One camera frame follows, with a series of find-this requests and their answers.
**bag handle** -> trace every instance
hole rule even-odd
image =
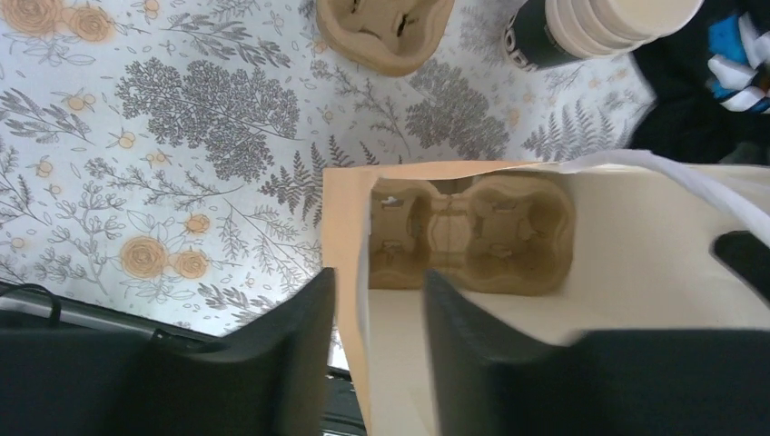
[[[607,150],[589,154],[560,164],[559,172],[578,173],[604,164],[638,166],[661,173],[717,210],[734,216],[757,239],[770,247],[770,215],[708,175],[684,164],[656,156],[647,150]]]

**paper cup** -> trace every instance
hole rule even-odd
[[[508,20],[503,48],[517,67],[531,71],[596,57],[565,37],[556,2],[529,0]]]
[[[671,35],[697,13],[703,0],[590,0],[607,29],[628,39]]]
[[[597,43],[616,50],[633,50],[643,44],[643,41],[627,39],[610,32],[601,24],[588,0],[573,0],[572,8],[580,27]]]
[[[584,51],[592,54],[591,57],[609,56],[618,53],[618,49],[600,44],[586,32],[575,15],[572,0],[546,0],[546,3],[553,3],[555,6],[558,22],[552,23],[548,21],[548,24],[559,41],[562,39],[569,40],[570,44],[577,45]],[[564,34],[558,35],[561,29],[564,29]]]

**table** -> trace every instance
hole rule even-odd
[[[0,0],[0,278],[224,334],[320,268],[325,167],[621,146],[652,100],[627,56],[518,71],[521,4],[458,0],[394,79],[312,0]]]

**open bag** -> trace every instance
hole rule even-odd
[[[337,323],[370,434],[438,434],[420,288],[370,287],[372,189],[380,179],[473,184],[491,173],[548,180],[574,204],[572,262],[557,289],[465,292],[503,322],[553,344],[591,329],[770,329],[765,301],[709,252],[734,230],[770,245],[768,168],[685,166],[619,150],[561,164],[328,169],[323,264],[337,269]]]

